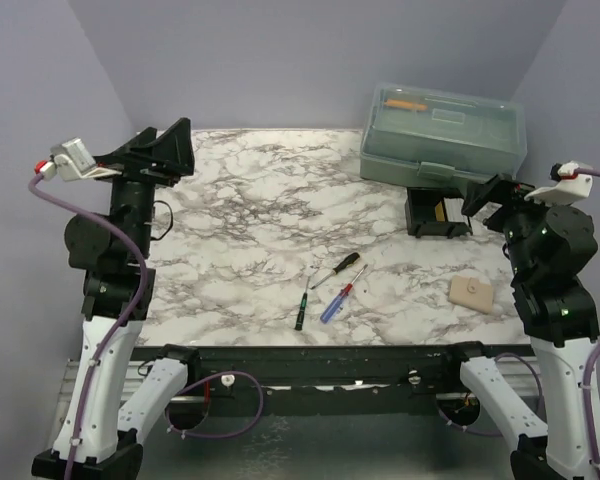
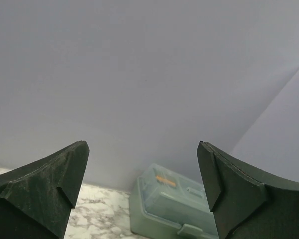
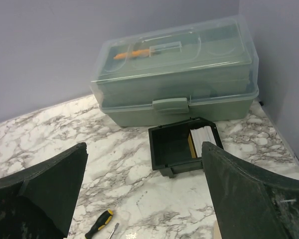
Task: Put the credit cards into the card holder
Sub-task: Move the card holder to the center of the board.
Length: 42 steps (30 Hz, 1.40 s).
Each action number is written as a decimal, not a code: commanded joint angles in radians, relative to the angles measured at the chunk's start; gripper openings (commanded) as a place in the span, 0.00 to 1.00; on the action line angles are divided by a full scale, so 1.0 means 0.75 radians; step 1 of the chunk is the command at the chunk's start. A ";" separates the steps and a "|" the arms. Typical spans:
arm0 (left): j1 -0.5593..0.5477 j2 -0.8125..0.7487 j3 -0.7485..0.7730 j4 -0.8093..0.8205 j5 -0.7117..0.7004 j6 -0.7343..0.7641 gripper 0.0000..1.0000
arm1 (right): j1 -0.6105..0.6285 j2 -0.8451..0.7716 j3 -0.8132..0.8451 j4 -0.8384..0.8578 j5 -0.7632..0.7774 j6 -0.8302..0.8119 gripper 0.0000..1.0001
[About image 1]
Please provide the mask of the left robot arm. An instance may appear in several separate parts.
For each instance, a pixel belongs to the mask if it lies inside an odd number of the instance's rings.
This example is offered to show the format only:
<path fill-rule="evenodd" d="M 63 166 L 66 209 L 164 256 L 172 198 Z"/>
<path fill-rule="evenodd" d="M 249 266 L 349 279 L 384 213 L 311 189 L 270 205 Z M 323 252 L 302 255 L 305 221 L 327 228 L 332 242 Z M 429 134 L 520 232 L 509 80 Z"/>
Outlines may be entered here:
<path fill-rule="evenodd" d="M 202 380 L 193 350 L 167 345 L 140 387 L 123 388 L 147 318 L 155 271 L 146 264 L 153 242 L 155 192 L 194 172 L 191 123 L 149 127 L 111 153 L 92 155 L 82 140 L 55 145 L 29 183 L 100 180 L 111 186 L 109 211 L 80 207 L 64 232 L 69 265 L 84 272 L 82 350 L 63 425 L 32 463 L 43 479 L 133 479 L 145 440 L 170 400 L 194 393 Z"/>

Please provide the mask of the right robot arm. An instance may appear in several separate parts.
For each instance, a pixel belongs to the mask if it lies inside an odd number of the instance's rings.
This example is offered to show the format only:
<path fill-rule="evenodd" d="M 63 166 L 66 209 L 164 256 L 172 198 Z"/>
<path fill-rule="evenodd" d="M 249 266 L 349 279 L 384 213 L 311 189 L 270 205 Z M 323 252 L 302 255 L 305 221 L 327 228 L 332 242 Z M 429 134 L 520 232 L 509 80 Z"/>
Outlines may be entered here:
<path fill-rule="evenodd" d="M 514 306 L 542 384 L 539 419 L 503 379 L 493 358 L 456 357 L 440 367 L 449 390 L 466 388 L 494 421 L 517 479 L 600 479 L 600 401 L 595 302 L 578 275 L 598 250 L 592 218 L 575 207 L 591 175 L 562 166 L 555 185 L 536 188 L 507 175 L 467 188 L 462 212 L 498 205 L 484 225 L 505 237 Z"/>

